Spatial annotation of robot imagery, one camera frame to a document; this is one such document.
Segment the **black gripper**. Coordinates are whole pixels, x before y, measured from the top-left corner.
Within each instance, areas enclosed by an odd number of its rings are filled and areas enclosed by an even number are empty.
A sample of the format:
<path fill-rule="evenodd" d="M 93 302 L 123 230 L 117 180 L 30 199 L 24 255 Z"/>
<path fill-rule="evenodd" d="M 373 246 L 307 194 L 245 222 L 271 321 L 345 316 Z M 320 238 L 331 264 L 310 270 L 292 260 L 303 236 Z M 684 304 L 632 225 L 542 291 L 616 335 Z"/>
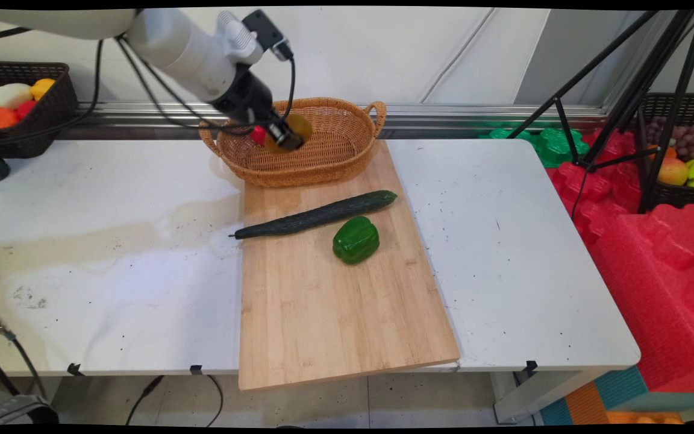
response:
<path fill-rule="evenodd" d="M 306 117 L 283 119 L 274 107 L 272 92 L 248 67 L 237 68 L 228 90 L 210 104 L 230 120 L 216 127 L 218 131 L 266 137 L 269 152 L 292 152 L 306 143 Z"/>

